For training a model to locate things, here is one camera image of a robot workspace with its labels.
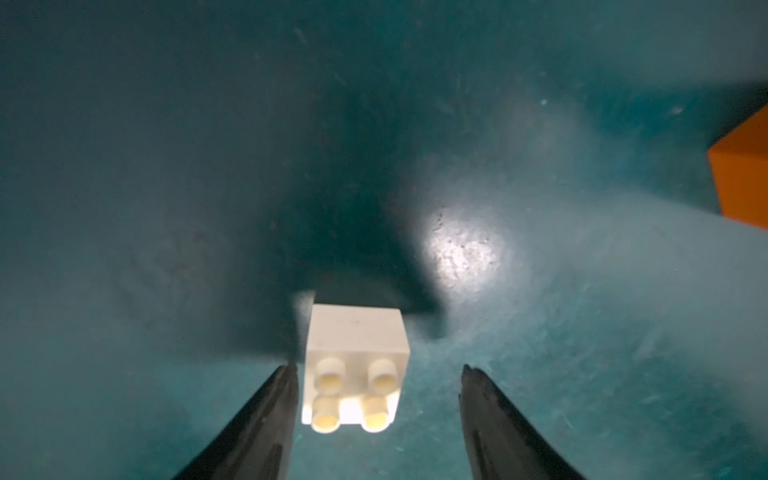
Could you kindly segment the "orange square lego brick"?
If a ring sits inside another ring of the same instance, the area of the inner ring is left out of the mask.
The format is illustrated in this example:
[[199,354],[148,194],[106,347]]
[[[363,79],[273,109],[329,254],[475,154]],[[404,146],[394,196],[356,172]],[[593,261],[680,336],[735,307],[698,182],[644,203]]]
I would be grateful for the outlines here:
[[767,106],[708,149],[722,215],[767,229]]

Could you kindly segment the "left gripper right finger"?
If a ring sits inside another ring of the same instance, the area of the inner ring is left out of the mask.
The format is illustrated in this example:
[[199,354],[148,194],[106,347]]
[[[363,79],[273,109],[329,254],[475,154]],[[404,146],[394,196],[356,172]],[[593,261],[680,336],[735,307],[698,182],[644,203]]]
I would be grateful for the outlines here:
[[584,479],[484,371],[463,367],[459,408],[473,479]]

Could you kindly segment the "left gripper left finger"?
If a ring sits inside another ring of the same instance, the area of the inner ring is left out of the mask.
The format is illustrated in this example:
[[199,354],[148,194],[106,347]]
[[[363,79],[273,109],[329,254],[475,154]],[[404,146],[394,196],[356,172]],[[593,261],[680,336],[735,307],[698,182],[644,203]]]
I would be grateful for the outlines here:
[[286,477],[299,406],[297,366],[279,366],[176,480]]

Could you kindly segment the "cream square lego brick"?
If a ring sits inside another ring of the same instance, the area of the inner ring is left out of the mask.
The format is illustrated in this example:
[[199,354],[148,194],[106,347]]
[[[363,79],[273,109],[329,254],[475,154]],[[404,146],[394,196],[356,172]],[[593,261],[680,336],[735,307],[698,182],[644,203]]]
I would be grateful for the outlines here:
[[301,423],[320,434],[394,421],[410,346],[396,308],[314,304],[305,349]]

